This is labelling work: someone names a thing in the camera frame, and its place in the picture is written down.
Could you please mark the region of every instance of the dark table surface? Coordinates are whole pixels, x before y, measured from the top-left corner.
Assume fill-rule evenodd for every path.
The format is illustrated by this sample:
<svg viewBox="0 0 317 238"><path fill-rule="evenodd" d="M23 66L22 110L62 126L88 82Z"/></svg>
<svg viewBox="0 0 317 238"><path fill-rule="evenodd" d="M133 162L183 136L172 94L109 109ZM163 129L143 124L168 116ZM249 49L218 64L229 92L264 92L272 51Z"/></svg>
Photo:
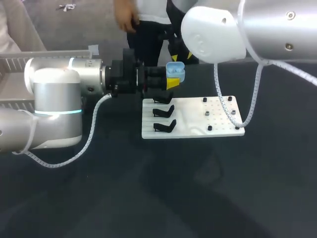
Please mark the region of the dark table surface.
<svg viewBox="0 0 317 238"><path fill-rule="evenodd" d="M317 75L314 64L300 68ZM224 95L245 118L255 63L220 66ZM215 96L212 65L187 67L176 97ZM264 70L243 137L143 140L135 95L105 102L88 151L48 170L0 156L0 237L315 238L317 88ZM87 139L91 115L84 115ZM75 148L37 154L64 161Z"/></svg>

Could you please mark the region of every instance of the white fixture board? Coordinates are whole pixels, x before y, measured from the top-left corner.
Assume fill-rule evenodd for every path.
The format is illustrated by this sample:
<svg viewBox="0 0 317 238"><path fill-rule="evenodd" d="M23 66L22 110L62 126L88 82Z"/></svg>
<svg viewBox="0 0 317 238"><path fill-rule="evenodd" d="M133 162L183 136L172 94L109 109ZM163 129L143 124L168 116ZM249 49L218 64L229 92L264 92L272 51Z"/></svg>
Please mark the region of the white fixture board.
<svg viewBox="0 0 317 238"><path fill-rule="evenodd" d="M232 101L225 101L229 111L235 110L232 115L235 120L242 123L239 108L235 97ZM170 118L154 117L153 109L168 111L174 105L175 110ZM156 131L154 123L170 125L176 119L177 124L172 133ZM212 131L208 131L208 126L212 126ZM143 139L179 139L179 138L201 138L201 137L226 137L242 136L244 128L239 130L228 119L218 97L207 97L207 102L203 98L173 98L170 104L154 103L153 99L143 100L142 110L142 138Z"/></svg>

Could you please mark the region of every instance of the yellow object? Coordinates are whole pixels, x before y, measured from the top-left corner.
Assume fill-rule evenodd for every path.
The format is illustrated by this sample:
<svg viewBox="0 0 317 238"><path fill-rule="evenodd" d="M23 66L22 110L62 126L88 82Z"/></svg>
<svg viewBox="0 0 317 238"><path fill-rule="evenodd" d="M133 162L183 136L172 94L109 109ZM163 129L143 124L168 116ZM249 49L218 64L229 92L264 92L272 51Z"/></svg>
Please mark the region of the yellow object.
<svg viewBox="0 0 317 238"><path fill-rule="evenodd" d="M187 58L187 59L189 59L192 55L193 55L193 53L190 52L190 53L188 54L188 58Z"/></svg>
<svg viewBox="0 0 317 238"><path fill-rule="evenodd" d="M180 84L180 78L167 78L166 79L166 90L177 87Z"/></svg>
<svg viewBox="0 0 317 238"><path fill-rule="evenodd" d="M174 55L174 56L172 56L172 59L176 62L177 61L177 57L178 57L178 55Z"/></svg>

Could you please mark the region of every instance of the black connector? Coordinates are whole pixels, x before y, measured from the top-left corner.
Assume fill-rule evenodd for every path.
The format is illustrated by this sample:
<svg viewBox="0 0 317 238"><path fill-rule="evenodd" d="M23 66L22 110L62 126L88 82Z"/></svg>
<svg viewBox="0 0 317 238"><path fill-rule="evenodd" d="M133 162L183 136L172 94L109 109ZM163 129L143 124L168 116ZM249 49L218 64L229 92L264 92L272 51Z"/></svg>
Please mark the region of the black connector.
<svg viewBox="0 0 317 238"><path fill-rule="evenodd" d="M153 128L155 131L161 131L166 133L171 133L176 126L176 119L172 121L170 125L162 125L159 123L154 123Z"/></svg>
<svg viewBox="0 0 317 238"><path fill-rule="evenodd" d="M157 96L157 97L153 97L153 100L154 100L155 103L158 102L158 103L163 103L163 104L169 104L170 101L172 101L173 96L174 96L174 93L171 92L171 93L169 94L168 98L164 98L164 97L159 97L159 96Z"/></svg>
<svg viewBox="0 0 317 238"><path fill-rule="evenodd" d="M159 116L161 118L170 118L174 109L175 109L174 105L170 106L170 108L167 112L160 110L160 109L153 109L153 114L154 114L154 116Z"/></svg>

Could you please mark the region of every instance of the white shirt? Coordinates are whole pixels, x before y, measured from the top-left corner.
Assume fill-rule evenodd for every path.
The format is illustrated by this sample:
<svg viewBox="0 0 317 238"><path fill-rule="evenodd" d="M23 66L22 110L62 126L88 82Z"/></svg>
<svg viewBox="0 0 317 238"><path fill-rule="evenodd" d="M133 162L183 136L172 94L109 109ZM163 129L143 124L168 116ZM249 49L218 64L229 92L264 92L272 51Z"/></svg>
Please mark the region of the white shirt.
<svg viewBox="0 0 317 238"><path fill-rule="evenodd" d="M167 0L136 0L141 21L171 24L166 13Z"/></svg>
<svg viewBox="0 0 317 238"><path fill-rule="evenodd" d="M19 47L9 36L5 9L2 2L0 2L0 53L13 53L19 51Z"/></svg>
<svg viewBox="0 0 317 238"><path fill-rule="evenodd" d="M198 0L173 0L175 6L187 12ZM136 0L139 17L142 21L171 24L166 13L167 0Z"/></svg>

